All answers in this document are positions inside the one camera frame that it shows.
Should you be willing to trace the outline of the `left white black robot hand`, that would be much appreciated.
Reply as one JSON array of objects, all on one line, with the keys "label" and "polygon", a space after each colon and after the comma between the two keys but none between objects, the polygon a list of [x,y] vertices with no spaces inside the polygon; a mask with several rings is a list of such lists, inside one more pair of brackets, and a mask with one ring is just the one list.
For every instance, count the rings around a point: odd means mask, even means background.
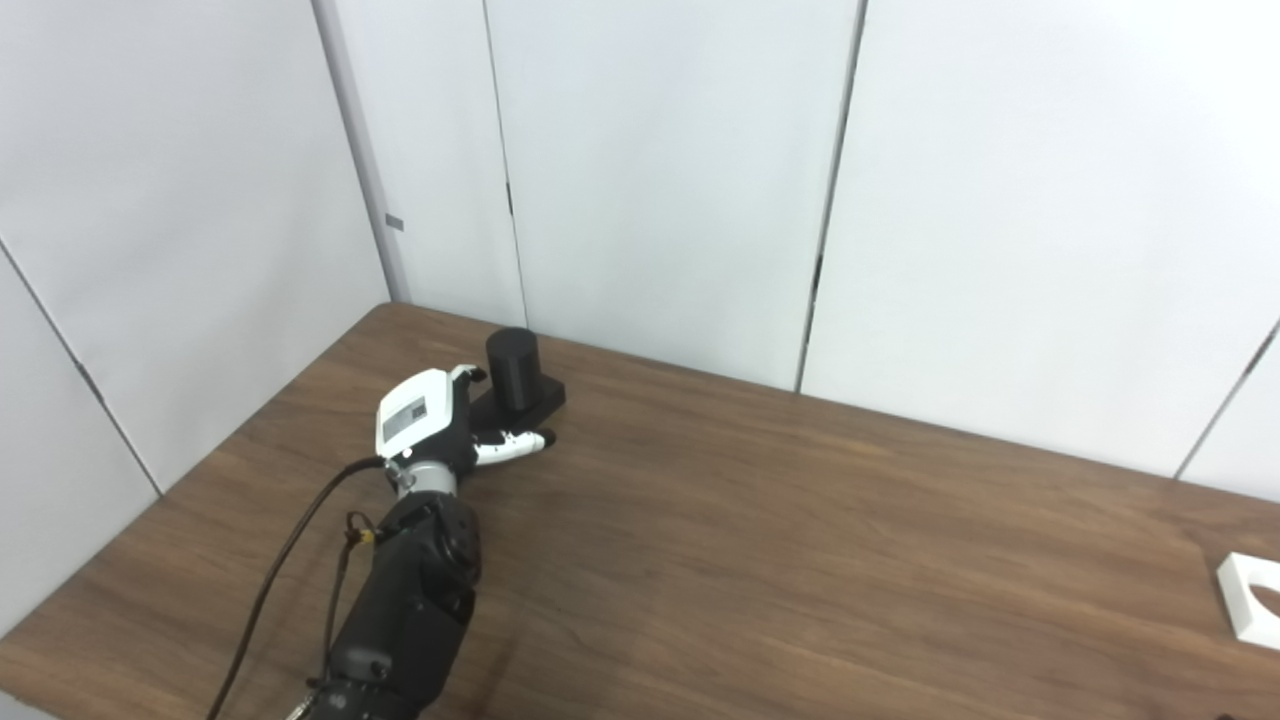
[{"label": "left white black robot hand", "polygon": [[539,454],[556,443],[552,430],[472,428],[470,386],[488,374],[461,364],[449,372],[428,369],[399,383],[378,409],[375,450],[392,477],[440,465],[460,479],[476,466],[497,465]]}]

